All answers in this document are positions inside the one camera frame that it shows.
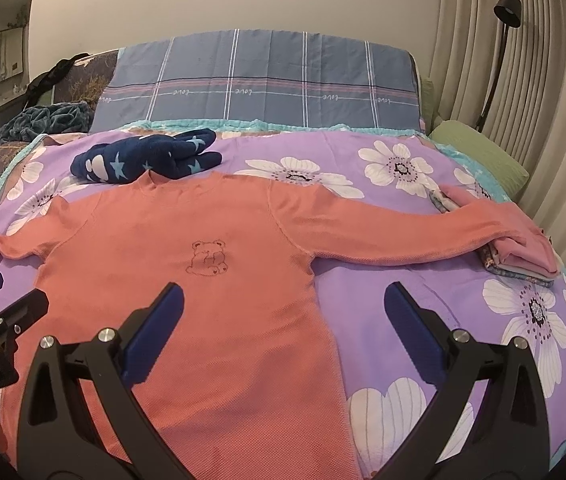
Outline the teal fuzzy blanket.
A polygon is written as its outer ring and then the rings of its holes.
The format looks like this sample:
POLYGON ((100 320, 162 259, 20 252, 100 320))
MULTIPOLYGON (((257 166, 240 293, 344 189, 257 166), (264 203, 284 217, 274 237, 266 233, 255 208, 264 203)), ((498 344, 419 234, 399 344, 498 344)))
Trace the teal fuzzy blanket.
POLYGON ((0 145, 31 142, 40 134, 88 132, 94 110, 87 102, 56 103, 25 108, 0 128, 0 145))

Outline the black floor lamp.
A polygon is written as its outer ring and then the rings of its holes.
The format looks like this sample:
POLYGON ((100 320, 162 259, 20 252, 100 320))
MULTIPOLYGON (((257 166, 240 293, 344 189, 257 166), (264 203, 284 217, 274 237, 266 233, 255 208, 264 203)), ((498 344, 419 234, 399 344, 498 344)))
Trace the black floor lamp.
POLYGON ((520 0, 498 0, 493 8, 493 13, 501 24, 501 31, 498 37, 498 44, 496 45, 496 64, 492 68, 489 91, 476 122, 476 129, 479 132, 484 130, 484 125, 496 96, 496 89, 498 88, 504 63, 508 34, 512 29, 518 29, 522 26, 522 2, 520 0))

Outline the beige curtain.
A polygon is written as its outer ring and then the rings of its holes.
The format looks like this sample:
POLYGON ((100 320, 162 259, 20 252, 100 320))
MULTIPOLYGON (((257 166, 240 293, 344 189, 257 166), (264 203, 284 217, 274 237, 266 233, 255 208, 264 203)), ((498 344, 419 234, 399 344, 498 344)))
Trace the beige curtain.
MULTIPOLYGON (((566 263, 566 0, 520 0, 484 135, 528 171, 518 200, 566 263)), ((489 91, 498 0, 439 0, 430 76, 438 113, 473 125, 489 91)))

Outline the navy star fleece garment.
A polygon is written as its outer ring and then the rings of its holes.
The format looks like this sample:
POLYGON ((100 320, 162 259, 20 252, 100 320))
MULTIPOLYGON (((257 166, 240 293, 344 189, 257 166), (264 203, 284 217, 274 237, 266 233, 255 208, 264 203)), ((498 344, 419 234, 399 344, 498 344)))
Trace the navy star fleece garment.
POLYGON ((83 181, 129 184, 147 171, 171 180, 216 168, 222 155, 209 151, 217 140, 210 129, 170 134, 130 136, 112 143, 95 144, 77 155, 71 174, 83 181))

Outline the green pillow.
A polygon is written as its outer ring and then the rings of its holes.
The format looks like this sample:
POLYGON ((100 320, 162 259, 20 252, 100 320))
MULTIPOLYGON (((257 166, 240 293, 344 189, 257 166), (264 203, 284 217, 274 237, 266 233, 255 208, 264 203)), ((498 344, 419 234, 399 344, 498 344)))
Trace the green pillow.
POLYGON ((440 144, 452 146, 460 153, 478 162, 488 170, 512 200, 517 200, 525 188, 528 171, 498 144, 489 140, 472 127, 446 120, 432 130, 430 138, 440 144))

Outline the folded pink garment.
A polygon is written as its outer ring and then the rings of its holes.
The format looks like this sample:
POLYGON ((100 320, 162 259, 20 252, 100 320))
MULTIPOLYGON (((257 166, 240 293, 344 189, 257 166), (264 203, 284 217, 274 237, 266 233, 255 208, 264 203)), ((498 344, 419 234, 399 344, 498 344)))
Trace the folded pink garment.
MULTIPOLYGON (((487 194, 478 194, 468 188, 457 185, 442 184, 439 190, 444 198, 450 200, 456 209, 482 200, 492 202, 487 194)), ((504 219, 514 224, 524 240, 514 240, 511 237, 501 237, 492 240, 490 245, 496 251, 496 258, 502 266, 516 266, 531 270, 534 273, 550 278, 558 277, 560 265, 550 242, 550 239, 526 214, 511 202, 496 203, 504 213, 504 219)))

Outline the salmon long-sleeve bear shirt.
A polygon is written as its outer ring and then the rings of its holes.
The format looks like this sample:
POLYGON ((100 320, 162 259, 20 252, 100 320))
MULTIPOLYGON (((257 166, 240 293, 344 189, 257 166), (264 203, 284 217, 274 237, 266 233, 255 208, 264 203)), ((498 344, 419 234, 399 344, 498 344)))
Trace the salmon long-sleeve bear shirt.
POLYGON ((0 234, 0 262, 38 258, 50 300, 16 366, 28 370, 43 336, 84 339, 176 283, 184 315, 138 400, 184 465, 201 479, 363 479, 425 397, 409 379, 346 395, 313 261, 403 266, 525 234, 510 203, 404 214, 319 184, 148 172, 75 202, 56 197, 0 234))

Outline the purple floral bed sheet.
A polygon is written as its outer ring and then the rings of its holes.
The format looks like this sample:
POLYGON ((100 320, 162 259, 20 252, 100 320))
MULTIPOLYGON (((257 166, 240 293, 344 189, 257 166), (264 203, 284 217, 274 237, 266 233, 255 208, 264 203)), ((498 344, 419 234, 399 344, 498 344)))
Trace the purple floral bed sheet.
POLYGON ((102 132, 0 226, 0 479, 566 479, 566 276, 513 203, 442 214, 405 145, 102 132))

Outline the dark floral bedding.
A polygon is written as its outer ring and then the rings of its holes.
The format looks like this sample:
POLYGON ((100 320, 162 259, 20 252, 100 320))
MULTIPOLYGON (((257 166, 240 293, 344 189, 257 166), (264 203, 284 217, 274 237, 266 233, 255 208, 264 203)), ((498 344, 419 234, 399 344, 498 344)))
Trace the dark floral bedding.
MULTIPOLYGON (((117 53, 108 51, 89 55, 74 63, 67 76, 52 90, 44 93, 36 105, 87 102, 94 110, 117 64, 117 53)), ((25 92, 0 107, 0 128, 24 110, 25 92)), ((8 142, 0 145, 0 177, 10 163, 31 142, 8 142)))

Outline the folded patterned clothes stack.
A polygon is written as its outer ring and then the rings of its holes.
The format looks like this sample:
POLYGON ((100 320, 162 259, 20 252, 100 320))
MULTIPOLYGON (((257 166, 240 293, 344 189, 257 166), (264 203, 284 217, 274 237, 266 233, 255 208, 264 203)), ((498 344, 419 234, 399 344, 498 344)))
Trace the folded patterned clothes stack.
MULTIPOLYGON (((444 198, 440 191, 428 191, 427 194, 432 204, 443 214, 456 209, 456 206, 452 205, 450 200, 444 198)), ((550 288, 556 279, 556 276, 546 278, 531 270, 516 268, 516 266, 502 266, 496 258, 496 251, 490 245, 477 249, 476 254, 488 272, 502 276, 502 278, 514 278, 514 280, 526 281, 546 288, 550 288)))

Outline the blue plaid pillow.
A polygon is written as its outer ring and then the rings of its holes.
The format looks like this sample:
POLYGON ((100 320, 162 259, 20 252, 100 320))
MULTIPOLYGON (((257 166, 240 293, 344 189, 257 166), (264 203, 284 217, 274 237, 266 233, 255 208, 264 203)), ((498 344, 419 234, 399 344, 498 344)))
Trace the blue plaid pillow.
POLYGON ((93 130, 177 119, 309 129, 422 126, 409 52, 311 32, 238 28, 119 51, 93 130))

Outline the black garment on headboard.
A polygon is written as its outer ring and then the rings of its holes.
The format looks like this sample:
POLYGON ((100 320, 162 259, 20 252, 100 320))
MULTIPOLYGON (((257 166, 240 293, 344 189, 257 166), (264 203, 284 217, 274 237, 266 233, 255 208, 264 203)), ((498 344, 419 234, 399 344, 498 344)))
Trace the black garment on headboard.
POLYGON ((89 53, 83 52, 74 55, 72 58, 63 58, 58 61, 50 70, 36 76, 29 82, 25 92, 24 108, 32 107, 38 104, 40 97, 44 93, 53 89, 53 87, 62 81, 74 66, 74 63, 87 58, 89 53))

